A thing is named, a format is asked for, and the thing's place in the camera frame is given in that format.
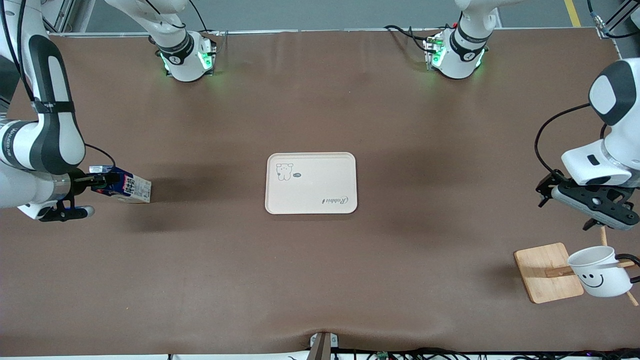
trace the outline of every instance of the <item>black mug handle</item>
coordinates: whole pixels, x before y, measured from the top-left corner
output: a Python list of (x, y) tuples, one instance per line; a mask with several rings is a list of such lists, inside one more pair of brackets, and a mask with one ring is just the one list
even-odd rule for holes
[[(635, 255), (631, 255), (631, 254), (618, 254), (618, 255), (616, 255), (616, 260), (620, 260), (620, 259), (631, 260), (637, 266), (640, 266), (640, 259), (638, 259)], [(640, 276), (636, 276), (636, 277), (632, 277), (631, 278), (631, 283), (632, 284), (635, 284), (637, 282), (640, 282)]]

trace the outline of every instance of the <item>yellow tape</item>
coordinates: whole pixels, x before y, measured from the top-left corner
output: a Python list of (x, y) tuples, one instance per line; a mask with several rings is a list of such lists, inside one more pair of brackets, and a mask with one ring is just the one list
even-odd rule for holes
[(564, 0), (564, 5), (566, 6), (566, 12), (569, 13), (571, 25), (573, 25), (574, 28), (581, 27), (582, 25), (580, 25), (580, 19), (578, 18), (578, 13), (575, 11), (573, 0)]

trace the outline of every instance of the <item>table surface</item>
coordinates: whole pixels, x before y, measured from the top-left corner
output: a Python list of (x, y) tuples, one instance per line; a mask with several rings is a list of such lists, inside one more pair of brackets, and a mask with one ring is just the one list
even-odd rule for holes
[[(194, 83), (165, 77), (146, 38), (54, 41), (85, 141), (153, 181), (153, 203), (89, 192), (96, 214), (66, 224), (0, 211), (0, 354), (280, 352), (317, 331), (343, 348), (637, 346), (627, 297), (534, 305), (513, 258), (598, 244), (584, 215), (537, 207), (532, 148), (616, 60), (593, 29), (497, 31), (459, 81), (386, 32), (232, 36)], [(10, 115), (35, 118), (24, 94)], [(558, 166), (600, 125), (567, 115), (541, 152)], [(322, 151), (355, 155), (358, 209), (267, 213), (268, 157)], [(609, 243), (637, 254), (637, 232)]]

